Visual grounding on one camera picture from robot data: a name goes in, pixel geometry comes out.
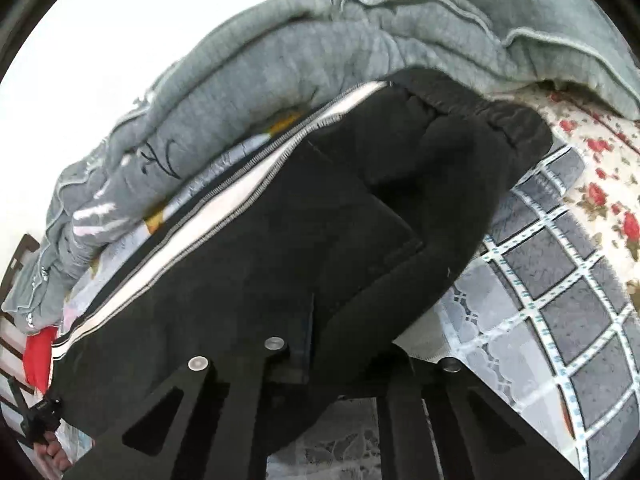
screw head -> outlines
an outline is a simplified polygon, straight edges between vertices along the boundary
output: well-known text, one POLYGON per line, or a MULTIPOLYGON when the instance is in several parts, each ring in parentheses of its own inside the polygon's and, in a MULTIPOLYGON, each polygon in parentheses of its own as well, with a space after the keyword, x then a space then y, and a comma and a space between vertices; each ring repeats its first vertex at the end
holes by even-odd
POLYGON ((202 371, 207 366, 209 366, 209 360, 201 355, 189 359, 189 368, 194 372, 202 371))
POLYGON ((440 365, 440 368, 450 374, 455 374, 462 370, 462 362, 455 357, 443 357, 440 359, 438 364, 440 365))
POLYGON ((284 339, 281 337, 270 337, 264 342, 264 347, 267 350, 282 350, 284 348, 284 339))

light blue fabric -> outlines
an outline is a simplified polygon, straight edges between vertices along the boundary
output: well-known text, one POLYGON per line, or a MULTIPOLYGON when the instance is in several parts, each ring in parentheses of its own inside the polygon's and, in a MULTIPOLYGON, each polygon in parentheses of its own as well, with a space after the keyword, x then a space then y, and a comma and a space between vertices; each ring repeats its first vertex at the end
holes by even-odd
POLYGON ((576 82, 640 118, 628 47, 592 0, 268 0, 201 40, 63 171, 41 249, 2 309, 26 332, 59 320, 105 245, 257 124, 410 65, 479 92, 576 82))

red rose print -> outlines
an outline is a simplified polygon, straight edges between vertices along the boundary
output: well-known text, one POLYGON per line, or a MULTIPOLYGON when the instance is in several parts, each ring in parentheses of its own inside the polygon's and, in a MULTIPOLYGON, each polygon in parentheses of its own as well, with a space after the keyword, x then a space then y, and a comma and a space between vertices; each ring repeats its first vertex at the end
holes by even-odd
POLYGON ((613 151, 613 146, 604 139, 587 139, 587 146, 596 153, 602 153, 604 150, 607 150, 608 152, 613 151))
POLYGON ((605 205, 607 202, 607 194, 595 182, 591 182, 589 184, 588 193, 589 199, 594 203, 594 205, 605 205))
POLYGON ((568 121, 567 119, 562 119, 560 121, 560 127, 568 134, 571 134, 578 127, 577 121, 568 121))
POLYGON ((640 240, 640 224, 633 213, 625 211, 625 221, 622 224, 622 231, 629 240, 640 240))

